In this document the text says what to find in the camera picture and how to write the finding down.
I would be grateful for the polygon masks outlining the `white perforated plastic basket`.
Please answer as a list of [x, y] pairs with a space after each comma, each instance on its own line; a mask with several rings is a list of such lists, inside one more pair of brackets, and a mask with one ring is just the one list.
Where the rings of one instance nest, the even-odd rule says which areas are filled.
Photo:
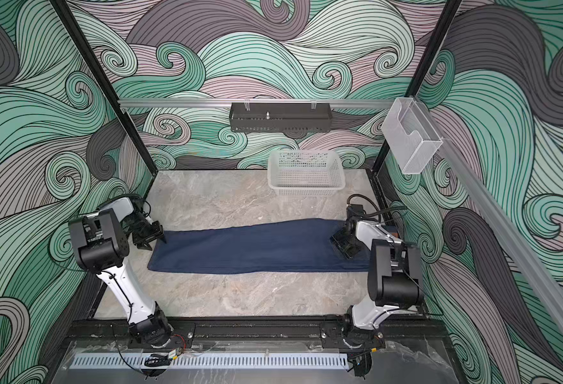
[[278, 196], [330, 197], [346, 187], [342, 160], [332, 150], [275, 150], [267, 180]]

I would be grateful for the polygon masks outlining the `dark blue denim trousers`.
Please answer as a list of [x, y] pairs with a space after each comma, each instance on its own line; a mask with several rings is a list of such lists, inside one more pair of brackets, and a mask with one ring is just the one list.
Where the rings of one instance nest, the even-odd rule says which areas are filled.
[[344, 222], [300, 219], [224, 229], [167, 231], [148, 263], [155, 272], [239, 275], [254, 272], [367, 272], [370, 253], [347, 259], [330, 242]]

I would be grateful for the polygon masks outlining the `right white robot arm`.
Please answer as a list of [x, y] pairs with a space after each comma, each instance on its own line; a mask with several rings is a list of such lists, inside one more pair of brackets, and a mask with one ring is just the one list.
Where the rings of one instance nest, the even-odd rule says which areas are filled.
[[342, 327], [347, 347], [364, 347], [378, 336], [385, 320], [422, 305], [420, 250], [403, 241], [397, 228], [347, 219], [330, 242], [348, 261], [367, 257], [367, 296], [349, 308]]

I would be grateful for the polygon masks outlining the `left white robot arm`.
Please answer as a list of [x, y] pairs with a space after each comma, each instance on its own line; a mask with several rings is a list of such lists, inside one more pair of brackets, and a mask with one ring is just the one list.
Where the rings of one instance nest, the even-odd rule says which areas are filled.
[[139, 195], [120, 195], [71, 220], [68, 229], [76, 264], [110, 288], [126, 312], [130, 335], [137, 342], [162, 348], [173, 329], [158, 303], [140, 287], [128, 259], [129, 237], [145, 251], [152, 249], [154, 241], [166, 243], [163, 226], [151, 219], [147, 205]]

